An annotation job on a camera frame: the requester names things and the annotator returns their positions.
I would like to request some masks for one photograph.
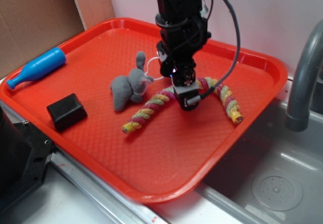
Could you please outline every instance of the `cardboard wall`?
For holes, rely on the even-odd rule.
[[[111,0],[75,0],[85,29],[115,17]]]
[[[74,0],[0,0],[0,79],[83,30]]]

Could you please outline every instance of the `gray faucet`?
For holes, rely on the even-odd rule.
[[[312,31],[299,60],[290,92],[285,126],[307,128],[309,110],[323,114],[323,20]]]

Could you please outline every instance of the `stuffed animal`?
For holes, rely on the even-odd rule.
[[[110,90],[113,95],[113,105],[115,111],[122,111],[128,100],[134,103],[141,103],[142,96],[145,94],[147,85],[151,84],[154,79],[145,75],[143,66],[146,61],[146,55],[140,51],[136,56],[136,69],[132,69],[129,76],[116,77],[111,85]]]

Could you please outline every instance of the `rope dog toy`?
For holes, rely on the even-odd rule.
[[[175,99],[174,88],[168,87],[163,89],[154,95],[133,117],[128,121],[128,123],[122,126],[122,130],[125,133],[133,132],[136,129],[140,129],[150,116],[159,110],[160,106],[163,106],[165,102],[170,101],[170,99]]]
[[[208,90],[215,83],[216,79],[210,77],[206,78],[197,78],[196,82],[201,90]],[[214,93],[221,99],[222,105],[229,118],[235,124],[239,124],[243,118],[239,112],[239,105],[232,95],[232,91],[229,90],[228,86],[223,85],[222,83],[214,90]],[[174,88],[168,87],[163,89],[154,95],[126,124],[122,126],[122,130],[125,133],[133,132],[137,129],[142,128],[147,120],[155,113],[156,110],[159,110],[166,102],[171,99],[175,99]]]
[[[217,83],[217,79],[212,79],[210,77],[196,79],[196,82],[200,89],[208,90],[210,87]],[[234,124],[239,124],[242,122],[243,118],[239,112],[239,105],[235,97],[232,95],[232,91],[229,90],[228,86],[225,86],[223,83],[219,84],[216,89],[213,91],[222,101],[222,105],[229,118],[233,121]]]

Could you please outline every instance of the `stainless steel sink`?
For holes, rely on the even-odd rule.
[[[246,223],[323,221],[323,117],[311,113],[307,130],[292,132],[286,107],[274,100],[200,188]]]

